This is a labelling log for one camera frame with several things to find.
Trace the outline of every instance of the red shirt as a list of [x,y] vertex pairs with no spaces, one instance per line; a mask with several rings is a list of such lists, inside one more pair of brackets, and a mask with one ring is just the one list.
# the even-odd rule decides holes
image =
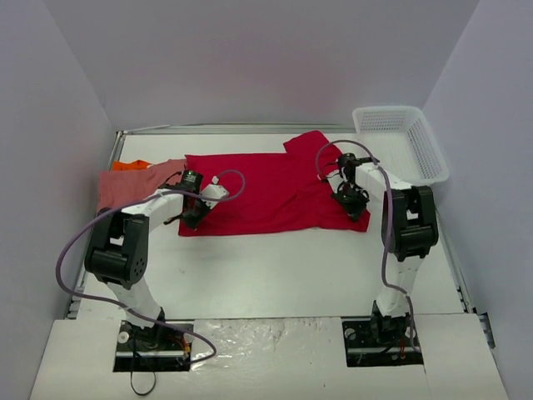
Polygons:
[[[316,153],[328,141],[319,131],[307,132],[284,143],[286,153],[187,155],[187,168],[203,174],[205,187],[216,174],[241,171],[247,185],[240,197],[220,202],[194,231],[181,223],[181,236],[226,236],[277,233],[306,228],[349,229],[365,232],[370,213],[353,222],[331,198],[331,187],[316,176]],[[322,152],[320,165],[334,163],[341,155],[330,146]],[[336,169],[331,165],[324,173]],[[230,193],[241,186],[237,175],[227,174],[220,184]]]

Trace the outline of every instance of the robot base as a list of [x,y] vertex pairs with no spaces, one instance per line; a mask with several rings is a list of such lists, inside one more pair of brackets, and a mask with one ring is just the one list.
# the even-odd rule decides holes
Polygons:
[[348,367],[392,367],[401,365],[423,365],[421,353],[415,352],[409,338],[387,345],[379,344],[372,334],[369,317],[346,318],[342,321],[344,348]]
[[[192,323],[172,323],[192,331]],[[129,322],[122,321],[115,352],[115,373],[130,372],[185,372],[191,368],[191,339],[188,335],[168,328],[154,326],[146,330],[157,333],[135,332]]]

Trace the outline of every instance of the black cable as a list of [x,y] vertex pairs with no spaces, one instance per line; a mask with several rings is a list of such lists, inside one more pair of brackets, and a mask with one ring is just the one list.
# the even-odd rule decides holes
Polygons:
[[147,391],[147,392],[144,392],[144,393],[141,393],[141,392],[138,392],[134,387],[133,387],[133,368],[135,366],[135,358],[139,358],[141,359],[141,354],[139,354],[137,352],[137,340],[135,339],[135,330],[133,330],[133,335],[132,335],[132,340],[133,340],[133,346],[130,347],[131,350],[132,350],[132,362],[130,364],[130,386],[132,387],[132,390],[133,392],[138,395],[140,398],[144,398],[145,396],[149,395],[151,392],[153,392],[153,389],[156,388],[156,385],[157,385],[157,376],[156,376],[156,373],[152,371],[153,373],[153,385],[152,387]]
[[168,181],[170,181],[171,178],[175,177],[176,175],[181,175],[181,174],[182,174],[182,171],[177,171],[177,172],[173,173],[170,177],[165,179],[165,181],[161,184],[161,186],[167,184]]
[[390,345],[387,348],[384,348],[383,350],[380,351],[380,354],[388,353],[393,347],[394,347],[394,344]]
[[329,162],[328,164],[324,165],[324,166],[322,167],[321,171],[320,171],[320,174],[321,174],[321,175],[324,175],[324,169],[326,169],[326,167],[329,167],[330,165],[336,165],[336,162]]
[[341,173],[340,173],[340,172],[336,172],[336,173],[334,173],[333,175],[326,175],[322,181],[323,181],[323,182],[326,182],[328,179],[331,179],[331,178],[333,178],[333,177],[336,177],[337,175],[341,175]]
[[176,215],[175,217],[172,217],[172,218],[169,218],[167,219],[163,225],[170,225],[171,223],[173,223],[174,221],[176,221],[177,219],[181,219],[182,218],[182,215]]

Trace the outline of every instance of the orange cloth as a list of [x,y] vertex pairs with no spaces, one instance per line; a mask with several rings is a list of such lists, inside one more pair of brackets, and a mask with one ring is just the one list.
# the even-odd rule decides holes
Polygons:
[[112,171],[137,171],[140,169],[147,169],[151,164],[143,160],[136,160],[134,162],[120,162],[115,161],[111,168]]

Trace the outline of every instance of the pink cloth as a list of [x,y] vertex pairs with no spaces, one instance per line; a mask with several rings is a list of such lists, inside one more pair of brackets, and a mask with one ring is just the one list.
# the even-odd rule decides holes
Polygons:
[[[147,198],[165,179],[173,173],[183,171],[186,163],[186,160],[168,160],[140,171],[100,172],[97,210],[120,207]],[[176,175],[168,182],[178,183],[181,179],[181,175]]]

